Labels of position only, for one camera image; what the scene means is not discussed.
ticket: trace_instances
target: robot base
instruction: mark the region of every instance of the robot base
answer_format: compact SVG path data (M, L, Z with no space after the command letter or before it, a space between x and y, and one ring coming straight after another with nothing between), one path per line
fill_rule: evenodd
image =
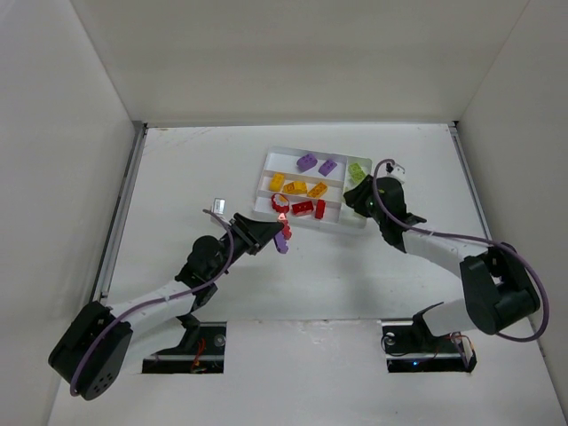
M465 361L448 336L425 336L411 319L382 321L381 345L389 373L471 373L476 353L465 342L459 343Z

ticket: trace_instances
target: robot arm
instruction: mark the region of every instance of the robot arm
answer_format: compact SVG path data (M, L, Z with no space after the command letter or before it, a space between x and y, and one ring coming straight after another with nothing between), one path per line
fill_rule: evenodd
M281 222L235 214L221 239L206 235L195 241L187 263L165 286L123 304L85 305L51 352L49 364L72 383L72 393L86 400L99 397L116 380L127 353L147 356L177 344L185 316L217 291L214 283L206 284L245 253L258 253L283 228Z
M361 216L373 218L391 246L430 260L461 279L463 300L434 305L414 315L415 328L421 338L431 339L473 326L494 335L539 310L540 299L533 284L524 267L509 252L418 233L397 225L375 202L373 179L367 176L345 193L347 206ZM426 229L425 219L406 210L398 179L380 177L376 183L384 207L394 217L404 224Z

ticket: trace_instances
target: yellow lego brick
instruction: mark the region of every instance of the yellow lego brick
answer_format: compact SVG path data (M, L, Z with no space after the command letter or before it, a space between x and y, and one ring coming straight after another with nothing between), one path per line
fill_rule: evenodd
M270 189L274 193L279 192L280 189L282 189L282 186L284 185L285 179L286 179L286 177L284 175L282 175L281 173L274 173L274 176L272 177L272 180L270 181L270 185L268 186L268 189Z
M300 195L302 193L307 193L308 187L306 186L305 182L300 182L299 180L297 180L296 182L284 185L282 192L291 193L293 195Z
M308 197L310 198L319 198L327 191L327 185L323 182L319 182L315 185L310 192L308 192Z
M294 183L285 184L282 188L283 193L294 193Z

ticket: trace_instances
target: purple cable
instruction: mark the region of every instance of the purple cable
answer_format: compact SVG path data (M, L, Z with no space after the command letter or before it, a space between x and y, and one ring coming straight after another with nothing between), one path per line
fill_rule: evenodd
M544 285L542 284L542 281L540 281L540 278L537 275L536 271L529 265L529 263L521 255L519 255L515 250L513 250L509 246L506 246L505 244L502 244L502 243L497 242L497 241L488 240L487 238L474 237L473 235L463 235L463 234L460 234L460 233L433 232L433 231L430 231L430 230L416 228L414 226L409 226L409 225L405 224L404 222L401 222L400 220L398 220L384 206L383 200L381 200L381 197L379 196L379 190L378 190L377 184L376 184L376 179L377 179L377 176L379 174L379 169L381 168L382 165L384 165L386 163L390 163L391 165L394 166L397 162L395 162L394 160L392 160L390 158L386 159L386 160L382 160L381 162L379 162L376 165L375 173L373 174L373 196L375 197L375 201L379 204L379 207L384 212L384 214L390 220L392 220L392 222L394 222L398 226L402 226L403 228L407 229L408 231L415 231L417 233L423 233L423 234L426 234L426 235L434 235L436 237L447 238L447 239L450 239L450 240L458 239L458 240L481 242L483 244L495 246L497 249L500 249L500 250L505 251L505 252L509 253L510 255L512 255L516 260L518 260L521 263L521 265L526 269L526 271L529 273L529 275L531 275L531 278L534 281L534 284L536 284L536 287L539 290L540 299L542 300L542 322L540 324L539 329L533 335L530 335L529 337L513 337L511 335L504 335L502 333L497 333L497 335L499 337L502 337L503 339L511 340L513 342L520 342L520 343L532 342L533 340L537 340L539 337L541 337L544 334L544 332L545 332L545 330L547 329L547 326L548 326L548 318L550 316L550 306L548 304L548 296L547 296L547 292L544 288Z
M167 300L171 300L171 299L179 299L180 297L191 295L191 294L196 293L200 290L203 290L204 288L210 286L215 281L217 281L225 273L225 271L227 269L229 269L229 266L231 266L231 261L233 260L233 251L234 251L234 240L233 240L233 235L231 234L231 229L229 229L229 226L219 216L217 216L212 211L203 210L203 213L207 213L208 215L213 216L213 218L215 218L218 221L218 223L221 224L224 227L224 229L227 232L227 235L229 236L229 257L227 257L227 261L223 265L223 268L221 268L221 271L217 274L216 277L212 278L211 280L209 280L207 282L204 282L203 284L201 284L200 286L197 286L196 288L190 288L189 290L181 291L181 292L176 293L175 295L170 296L168 298L158 297L158 298L155 298L155 299L146 300L145 302L142 302L141 304L137 304L135 306L132 306L129 310L121 313L118 317L116 317L95 338L95 340L93 341L93 343L91 343L91 346L89 346L89 349L87 349L87 351L85 352L85 354L81 358L81 361L77 365L77 368L75 369L75 372L73 373L73 377L71 378L71 386L70 386L70 389L69 389L72 397L76 397L76 396L79 395L79 393L77 392L77 389L76 389L77 381L79 380L79 377L81 376L81 372L85 368L85 365L87 364L87 361L89 361L89 358L91 357L92 353L95 351L95 349L97 349L97 346L99 345L99 343L105 338L105 336L110 332L110 330L112 330L113 327L115 327L119 322L124 320L126 317L130 316L132 313L139 311L142 308L146 308L147 306L151 306L153 304L161 304L162 302L166 302Z

